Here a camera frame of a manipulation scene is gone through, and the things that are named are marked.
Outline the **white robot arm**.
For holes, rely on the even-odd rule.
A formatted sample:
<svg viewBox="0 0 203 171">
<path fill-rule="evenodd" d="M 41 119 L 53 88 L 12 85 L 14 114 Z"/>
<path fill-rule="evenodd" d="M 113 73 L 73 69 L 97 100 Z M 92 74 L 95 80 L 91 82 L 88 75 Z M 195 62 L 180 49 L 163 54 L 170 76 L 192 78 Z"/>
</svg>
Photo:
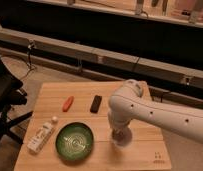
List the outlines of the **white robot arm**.
<svg viewBox="0 0 203 171">
<path fill-rule="evenodd" d="M 144 99 L 143 88 L 133 79 L 126 80 L 110 96 L 108 119 L 116 132 L 137 119 L 203 143 L 202 109 Z"/>
</svg>

